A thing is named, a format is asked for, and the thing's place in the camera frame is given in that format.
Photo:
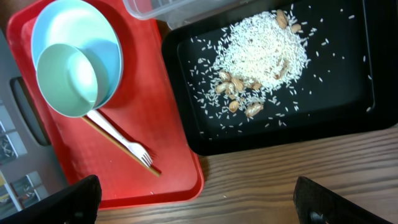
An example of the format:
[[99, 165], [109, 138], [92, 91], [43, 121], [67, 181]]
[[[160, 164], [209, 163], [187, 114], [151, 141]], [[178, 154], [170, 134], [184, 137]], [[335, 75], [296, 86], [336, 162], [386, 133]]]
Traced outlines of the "light blue bowl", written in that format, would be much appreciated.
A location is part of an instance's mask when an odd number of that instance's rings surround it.
[[34, 66], [39, 55], [53, 44], [68, 44], [81, 50], [99, 72], [107, 76], [106, 93], [97, 108], [114, 95], [123, 75], [123, 52], [111, 24], [85, 1], [53, 1], [37, 16], [30, 40]]

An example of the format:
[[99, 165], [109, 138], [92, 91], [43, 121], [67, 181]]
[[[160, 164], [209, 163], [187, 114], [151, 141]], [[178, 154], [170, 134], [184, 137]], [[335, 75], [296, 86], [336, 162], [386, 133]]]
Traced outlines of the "white plastic fork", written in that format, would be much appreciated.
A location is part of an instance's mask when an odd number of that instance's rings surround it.
[[152, 158], [146, 149], [137, 142], [128, 141], [98, 110], [91, 110], [87, 113], [87, 116], [125, 146], [132, 154], [143, 162], [145, 166], [150, 167], [152, 165]]

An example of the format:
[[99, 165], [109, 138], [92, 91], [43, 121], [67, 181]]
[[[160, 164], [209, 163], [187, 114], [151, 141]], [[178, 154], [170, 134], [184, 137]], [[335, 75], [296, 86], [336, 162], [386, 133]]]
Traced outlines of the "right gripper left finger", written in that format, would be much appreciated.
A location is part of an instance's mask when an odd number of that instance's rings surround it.
[[96, 175], [79, 182], [1, 220], [2, 224], [94, 223], [102, 189]]

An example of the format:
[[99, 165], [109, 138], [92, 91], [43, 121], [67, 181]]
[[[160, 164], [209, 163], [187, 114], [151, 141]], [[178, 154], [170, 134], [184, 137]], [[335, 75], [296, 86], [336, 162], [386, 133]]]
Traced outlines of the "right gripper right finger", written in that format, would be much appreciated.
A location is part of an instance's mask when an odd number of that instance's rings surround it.
[[304, 176], [293, 201], [300, 224], [392, 224]]

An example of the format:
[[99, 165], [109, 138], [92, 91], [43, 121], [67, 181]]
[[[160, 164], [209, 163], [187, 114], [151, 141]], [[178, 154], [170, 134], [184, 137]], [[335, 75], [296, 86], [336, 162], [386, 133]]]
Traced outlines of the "rice and peanut leftovers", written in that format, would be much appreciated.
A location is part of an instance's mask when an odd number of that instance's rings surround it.
[[294, 4], [187, 38], [177, 52], [199, 135], [241, 136], [370, 113], [367, 43], [357, 2]]

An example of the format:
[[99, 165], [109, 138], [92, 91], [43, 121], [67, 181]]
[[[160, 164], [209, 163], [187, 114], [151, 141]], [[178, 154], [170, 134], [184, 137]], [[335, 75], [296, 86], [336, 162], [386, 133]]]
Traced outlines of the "wooden chopstick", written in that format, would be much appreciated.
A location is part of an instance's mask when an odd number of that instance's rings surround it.
[[94, 123], [86, 116], [82, 117], [82, 120], [85, 123], [89, 124], [93, 129], [99, 132], [102, 136], [104, 136], [115, 146], [117, 146], [120, 150], [122, 150], [123, 153], [128, 155], [131, 159], [135, 160], [138, 164], [146, 168], [156, 177], [160, 177], [160, 172], [152, 166], [152, 158], [150, 157], [149, 153], [143, 148], [142, 145], [136, 142], [128, 142], [126, 147], [124, 144], [120, 143], [117, 139], [112, 137], [108, 132], [106, 132], [104, 129], [102, 129], [100, 126], [98, 126], [96, 123]]

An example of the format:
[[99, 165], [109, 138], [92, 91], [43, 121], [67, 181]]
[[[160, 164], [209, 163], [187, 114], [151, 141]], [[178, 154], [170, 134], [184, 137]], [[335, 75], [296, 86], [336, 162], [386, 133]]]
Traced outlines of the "mint green bowl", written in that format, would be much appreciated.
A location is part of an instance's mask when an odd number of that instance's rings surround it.
[[37, 61], [36, 80], [47, 104], [57, 113], [78, 118], [97, 104], [100, 83], [88, 57], [78, 48], [53, 44]]

